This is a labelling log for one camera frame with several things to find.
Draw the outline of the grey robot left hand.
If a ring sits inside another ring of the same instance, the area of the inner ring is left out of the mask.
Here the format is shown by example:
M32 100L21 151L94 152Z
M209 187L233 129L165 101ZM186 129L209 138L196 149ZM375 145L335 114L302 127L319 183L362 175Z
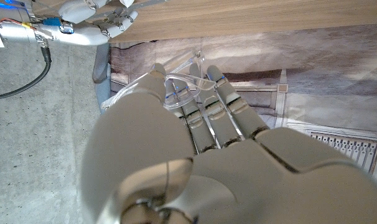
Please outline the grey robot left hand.
M105 102L81 170L85 223L377 223L377 184L354 161L289 128L270 129L216 66L187 80L220 148L200 149L164 108L161 64Z

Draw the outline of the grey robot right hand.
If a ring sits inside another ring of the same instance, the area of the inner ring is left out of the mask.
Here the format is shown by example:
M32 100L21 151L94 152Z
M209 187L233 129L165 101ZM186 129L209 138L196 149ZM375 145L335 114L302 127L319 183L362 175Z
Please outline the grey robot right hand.
M133 24L138 12L127 6L117 7L113 12L93 22L87 22L96 11L108 1L66 1L58 13L61 19L71 22L72 34L59 32L56 39L66 44L102 45L110 39L122 34Z

